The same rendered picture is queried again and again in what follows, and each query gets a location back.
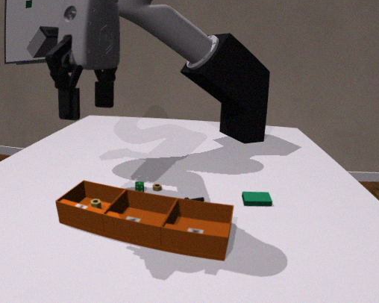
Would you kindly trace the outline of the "black bolt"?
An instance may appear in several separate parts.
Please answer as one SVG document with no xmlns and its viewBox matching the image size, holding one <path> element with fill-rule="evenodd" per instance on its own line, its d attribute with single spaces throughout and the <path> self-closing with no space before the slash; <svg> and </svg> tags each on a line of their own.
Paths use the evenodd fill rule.
<svg viewBox="0 0 379 303">
<path fill-rule="evenodd" d="M 185 198 L 185 199 L 189 199 L 189 198 Z M 189 199 L 189 200 L 195 200 L 195 201 L 203 202 L 204 201 L 204 197 L 196 198 L 196 199 Z"/>
</svg>

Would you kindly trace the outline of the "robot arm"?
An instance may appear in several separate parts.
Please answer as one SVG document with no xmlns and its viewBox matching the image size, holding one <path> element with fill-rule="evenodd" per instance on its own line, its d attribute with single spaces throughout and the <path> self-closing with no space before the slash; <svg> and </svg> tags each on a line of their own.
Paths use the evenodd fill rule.
<svg viewBox="0 0 379 303">
<path fill-rule="evenodd" d="M 207 36 L 172 7 L 151 2 L 119 0 L 119 16 L 145 29 L 184 57 L 188 68 L 204 65 L 216 51 L 219 39 L 215 35 Z M 58 29 L 40 26 L 27 47 L 32 58 L 46 57 L 57 45 Z"/>
</svg>

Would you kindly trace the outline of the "orange three-compartment tray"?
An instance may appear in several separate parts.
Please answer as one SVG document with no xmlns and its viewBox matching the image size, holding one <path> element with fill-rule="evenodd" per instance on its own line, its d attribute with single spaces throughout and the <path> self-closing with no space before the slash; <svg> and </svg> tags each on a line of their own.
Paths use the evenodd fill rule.
<svg viewBox="0 0 379 303">
<path fill-rule="evenodd" d="M 91 207 L 93 199 L 100 199 L 101 209 Z M 85 180 L 55 202 L 61 224 L 150 249 L 225 261 L 234 205 Z"/>
</svg>

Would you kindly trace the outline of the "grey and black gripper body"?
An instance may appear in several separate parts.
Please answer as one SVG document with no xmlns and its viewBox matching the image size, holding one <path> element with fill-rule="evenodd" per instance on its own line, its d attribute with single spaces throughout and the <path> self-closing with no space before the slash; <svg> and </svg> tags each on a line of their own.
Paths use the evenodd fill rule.
<svg viewBox="0 0 379 303">
<path fill-rule="evenodd" d="M 72 35 L 70 64 L 86 70 L 112 69 L 120 59 L 119 0 L 64 0 L 57 44 Z M 92 12 L 91 12 L 92 11 Z"/>
</svg>

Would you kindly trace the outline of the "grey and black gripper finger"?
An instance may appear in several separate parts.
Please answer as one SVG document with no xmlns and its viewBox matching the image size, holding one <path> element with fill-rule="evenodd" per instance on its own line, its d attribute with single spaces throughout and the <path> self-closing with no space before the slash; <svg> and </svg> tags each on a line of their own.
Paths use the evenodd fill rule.
<svg viewBox="0 0 379 303">
<path fill-rule="evenodd" d="M 70 64 L 69 55 L 63 66 L 61 59 L 72 48 L 72 35 L 67 35 L 46 54 L 46 63 L 54 86 L 58 89 L 58 107 L 60 119 L 80 119 L 80 88 L 75 88 L 82 73 L 82 66 Z M 71 76 L 69 76 L 71 72 Z"/>
<path fill-rule="evenodd" d="M 98 79 L 95 82 L 96 107 L 113 107 L 114 81 L 116 80 L 115 73 L 117 68 L 94 70 Z"/>
</svg>

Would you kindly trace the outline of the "green rectangular block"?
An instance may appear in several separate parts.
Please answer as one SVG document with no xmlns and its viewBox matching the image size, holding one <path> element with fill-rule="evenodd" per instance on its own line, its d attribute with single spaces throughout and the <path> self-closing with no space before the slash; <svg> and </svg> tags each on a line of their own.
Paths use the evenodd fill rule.
<svg viewBox="0 0 379 303">
<path fill-rule="evenodd" d="M 272 206 L 269 192 L 242 192 L 244 206 Z"/>
</svg>

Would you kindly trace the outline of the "green die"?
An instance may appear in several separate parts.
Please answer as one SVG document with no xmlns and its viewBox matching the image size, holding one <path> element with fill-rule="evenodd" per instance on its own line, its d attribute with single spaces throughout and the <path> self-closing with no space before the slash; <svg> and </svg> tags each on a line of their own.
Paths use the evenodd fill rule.
<svg viewBox="0 0 379 303">
<path fill-rule="evenodd" d="M 136 181 L 135 182 L 135 190 L 144 192 L 144 182 L 143 181 Z"/>
</svg>

